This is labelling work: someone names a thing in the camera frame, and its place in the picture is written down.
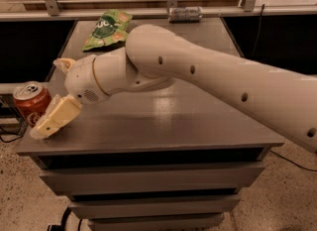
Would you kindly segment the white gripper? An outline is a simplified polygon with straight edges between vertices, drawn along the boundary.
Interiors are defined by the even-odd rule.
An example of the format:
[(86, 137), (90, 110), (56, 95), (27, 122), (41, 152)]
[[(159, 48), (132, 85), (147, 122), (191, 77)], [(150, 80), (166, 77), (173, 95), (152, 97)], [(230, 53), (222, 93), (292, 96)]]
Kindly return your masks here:
[(96, 56), (91, 55), (77, 61), (72, 58), (57, 58), (53, 62), (56, 68), (66, 74), (64, 86), (69, 94), (57, 94), (52, 99), (45, 114), (31, 129), (30, 136), (33, 139), (48, 138), (71, 122), (80, 114), (81, 103), (96, 104), (109, 99), (109, 95), (100, 88), (95, 78), (95, 59)]

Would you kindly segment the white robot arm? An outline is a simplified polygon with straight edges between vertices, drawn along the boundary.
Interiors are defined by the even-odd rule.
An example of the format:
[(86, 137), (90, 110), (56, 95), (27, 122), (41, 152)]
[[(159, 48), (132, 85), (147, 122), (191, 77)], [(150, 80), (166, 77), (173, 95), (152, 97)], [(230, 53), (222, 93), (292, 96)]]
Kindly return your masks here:
[(45, 139), (74, 120), (84, 104), (120, 92), (150, 91), (185, 80), (296, 145), (317, 151), (317, 78), (194, 45), (174, 32), (141, 25), (125, 45), (53, 64), (65, 74), (67, 95), (56, 95), (31, 137)]

